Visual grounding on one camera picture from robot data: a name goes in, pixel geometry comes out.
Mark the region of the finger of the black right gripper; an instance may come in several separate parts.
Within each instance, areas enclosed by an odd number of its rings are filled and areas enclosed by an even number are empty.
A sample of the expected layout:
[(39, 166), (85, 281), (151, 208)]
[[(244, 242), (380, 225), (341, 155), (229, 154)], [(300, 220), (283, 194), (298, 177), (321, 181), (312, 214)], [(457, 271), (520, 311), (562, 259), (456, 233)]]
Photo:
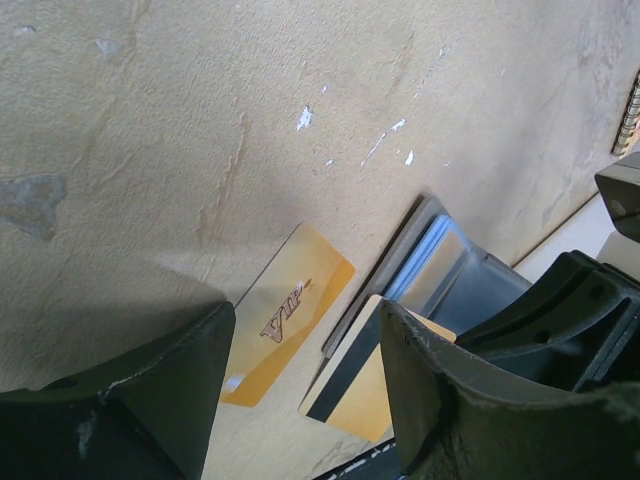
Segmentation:
[(582, 392), (639, 377), (639, 283), (574, 250), (457, 345), (528, 380)]

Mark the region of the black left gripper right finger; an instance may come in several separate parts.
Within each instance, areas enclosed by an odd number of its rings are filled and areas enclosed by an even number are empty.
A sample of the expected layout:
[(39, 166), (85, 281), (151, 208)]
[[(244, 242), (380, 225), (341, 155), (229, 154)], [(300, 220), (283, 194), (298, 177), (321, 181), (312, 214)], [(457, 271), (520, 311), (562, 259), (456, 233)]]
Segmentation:
[(398, 455), (410, 479), (636, 479), (639, 385), (587, 393), (502, 370), (380, 307)]

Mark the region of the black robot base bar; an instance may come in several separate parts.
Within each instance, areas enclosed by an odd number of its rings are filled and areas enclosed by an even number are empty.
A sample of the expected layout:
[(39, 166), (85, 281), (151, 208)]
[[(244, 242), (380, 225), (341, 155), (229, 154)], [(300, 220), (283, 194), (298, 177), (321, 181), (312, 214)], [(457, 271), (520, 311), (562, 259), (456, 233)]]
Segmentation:
[(391, 438), (315, 480), (395, 480), (403, 477), (396, 441)]

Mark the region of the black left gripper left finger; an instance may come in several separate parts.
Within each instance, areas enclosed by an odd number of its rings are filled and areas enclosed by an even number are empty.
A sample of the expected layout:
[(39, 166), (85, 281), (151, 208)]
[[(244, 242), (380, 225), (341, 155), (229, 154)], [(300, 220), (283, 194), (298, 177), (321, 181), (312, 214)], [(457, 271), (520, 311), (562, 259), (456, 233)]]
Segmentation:
[(235, 323), (218, 302), (100, 365), (2, 393), (2, 478), (201, 478)]

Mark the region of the grey card holder wallet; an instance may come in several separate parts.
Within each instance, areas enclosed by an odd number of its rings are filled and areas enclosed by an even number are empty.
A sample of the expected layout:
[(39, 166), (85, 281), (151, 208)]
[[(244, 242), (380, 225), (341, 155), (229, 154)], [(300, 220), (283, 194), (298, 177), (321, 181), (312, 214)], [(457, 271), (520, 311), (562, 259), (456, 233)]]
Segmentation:
[(462, 334), (531, 282), (473, 243), (437, 197), (416, 202), (322, 347), (331, 358), (370, 297), (380, 295)]

